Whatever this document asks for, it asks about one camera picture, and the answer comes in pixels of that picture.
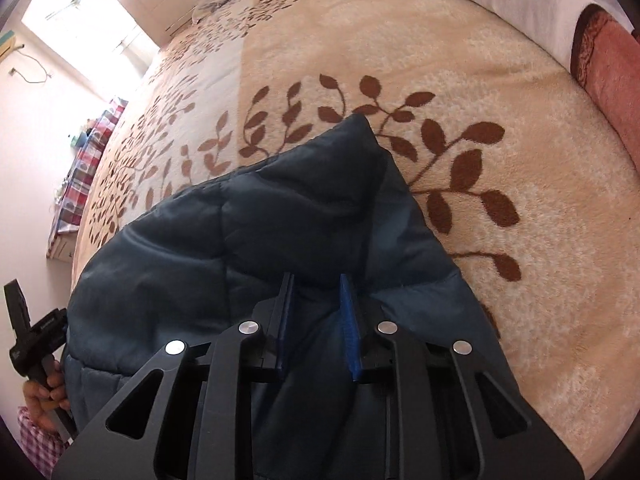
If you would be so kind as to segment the left forearm in plaid sleeve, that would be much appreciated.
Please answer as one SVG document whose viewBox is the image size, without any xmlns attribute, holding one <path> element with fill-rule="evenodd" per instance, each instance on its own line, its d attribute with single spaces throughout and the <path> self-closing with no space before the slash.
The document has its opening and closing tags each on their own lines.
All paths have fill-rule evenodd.
<svg viewBox="0 0 640 480">
<path fill-rule="evenodd" d="M 26 406 L 17 410 L 18 443 L 44 478 L 50 479 L 63 453 L 70 446 L 58 434 L 48 415 L 32 418 Z"/>
</svg>

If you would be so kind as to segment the person's left hand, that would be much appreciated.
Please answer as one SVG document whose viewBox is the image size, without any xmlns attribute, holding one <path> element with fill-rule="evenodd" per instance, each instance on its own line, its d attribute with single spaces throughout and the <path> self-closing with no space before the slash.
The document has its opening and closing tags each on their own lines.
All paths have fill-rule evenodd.
<svg viewBox="0 0 640 480">
<path fill-rule="evenodd" d="M 69 412 L 70 400 L 66 393 L 62 365 L 57 360 L 53 361 L 53 370 L 48 375 L 47 384 L 45 387 L 35 380 L 26 380 L 23 384 L 24 401 L 30 419 L 38 428 L 48 434 L 58 434 L 51 413 L 56 408 Z"/>
</svg>

